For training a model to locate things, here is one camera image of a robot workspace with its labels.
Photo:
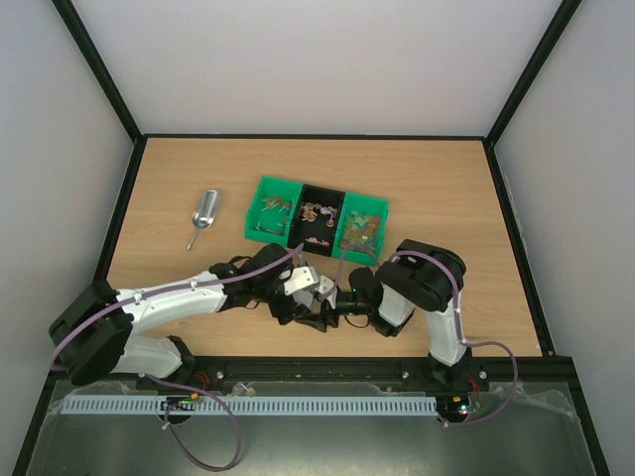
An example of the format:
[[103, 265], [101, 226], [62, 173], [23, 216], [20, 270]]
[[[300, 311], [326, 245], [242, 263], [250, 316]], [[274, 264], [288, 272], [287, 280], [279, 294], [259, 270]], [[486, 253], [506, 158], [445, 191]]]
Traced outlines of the black bin of lollipops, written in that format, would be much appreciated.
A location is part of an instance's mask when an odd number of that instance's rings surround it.
[[302, 186], [294, 205], [288, 248], [329, 257], [332, 254], [345, 193], [311, 184]]

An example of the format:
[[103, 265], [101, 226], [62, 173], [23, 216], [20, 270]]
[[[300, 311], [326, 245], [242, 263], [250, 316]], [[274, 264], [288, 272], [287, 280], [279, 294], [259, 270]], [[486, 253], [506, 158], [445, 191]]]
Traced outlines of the metal scoop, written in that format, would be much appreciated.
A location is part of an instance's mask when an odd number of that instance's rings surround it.
[[194, 227], [194, 232], [188, 241], [186, 246], [186, 250], [189, 251], [195, 240], [197, 235], [208, 228], [214, 222], [215, 215], [217, 213], [217, 209], [220, 202], [220, 193], [215, 189], [209, 189], [203, 193], [199, 202], [196, 205], [196, 208], [193, 211], [191, 222]]

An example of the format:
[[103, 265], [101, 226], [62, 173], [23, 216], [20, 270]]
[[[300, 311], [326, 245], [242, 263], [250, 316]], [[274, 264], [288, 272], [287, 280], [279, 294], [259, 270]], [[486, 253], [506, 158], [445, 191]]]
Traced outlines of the green bin of gummy candies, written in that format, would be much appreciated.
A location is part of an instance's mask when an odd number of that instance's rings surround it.
[[341, 208], [331, 256], [372, 266], [379, 258], [385, 241], [389, 201], [374, 196], [347, 192]]

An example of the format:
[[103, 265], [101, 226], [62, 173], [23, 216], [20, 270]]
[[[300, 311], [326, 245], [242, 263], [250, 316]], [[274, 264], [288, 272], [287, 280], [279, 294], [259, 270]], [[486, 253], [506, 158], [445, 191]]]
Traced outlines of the white jar lid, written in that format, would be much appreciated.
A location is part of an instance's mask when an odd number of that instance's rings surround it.
[[315, 293], [312, 291], [297, 291], [292, 294], [296, 304], [305, 306], [308, 310], [312, 310], [316, 302]]

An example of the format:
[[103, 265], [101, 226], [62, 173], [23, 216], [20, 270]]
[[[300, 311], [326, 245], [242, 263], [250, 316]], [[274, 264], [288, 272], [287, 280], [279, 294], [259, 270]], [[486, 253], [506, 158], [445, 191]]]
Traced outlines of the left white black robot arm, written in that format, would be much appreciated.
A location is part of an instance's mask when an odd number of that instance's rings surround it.
[[110, 374], [174, 375], [189, 358], [174, 336], [147, 331], [194, 315], [214, 314], [250, 303], [269, 305], [281, 322], [312, 303], [319, 284], [302, 250], [268, 244], [253, 256], [236, 256], [192, 277], [158, 286], [116, 290], [105, 280], [88, 285], [51, 324], [54, 371], [76, 386]]

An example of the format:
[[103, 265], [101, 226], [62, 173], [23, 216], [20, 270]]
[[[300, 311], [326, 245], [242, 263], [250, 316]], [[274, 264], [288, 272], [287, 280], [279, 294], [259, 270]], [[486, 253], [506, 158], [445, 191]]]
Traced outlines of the green bin of mixed candies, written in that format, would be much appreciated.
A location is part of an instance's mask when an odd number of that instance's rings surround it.
[[302, 188], [297, 181], [262, 176], [246, 213], [244, 237], [286, 247]]

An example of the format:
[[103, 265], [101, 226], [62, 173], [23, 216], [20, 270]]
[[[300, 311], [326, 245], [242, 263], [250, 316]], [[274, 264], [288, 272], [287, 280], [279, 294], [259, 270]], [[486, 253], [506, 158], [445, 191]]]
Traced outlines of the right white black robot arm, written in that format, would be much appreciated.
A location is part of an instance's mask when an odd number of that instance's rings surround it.
[[471, 359], [460, 317], [465, 272], [454, 252], [407, 239], [375, 270], [366, 266], [350, 272], [348, 290], [336, 281], [321, 281], [319, 312], [300, 315], [296, 322], [325, 332], [341, 319], [364, 316], [378, 334], [396, 337], [420, 309], [430, 336], [430, 377], [451, 389], [466, 378]]

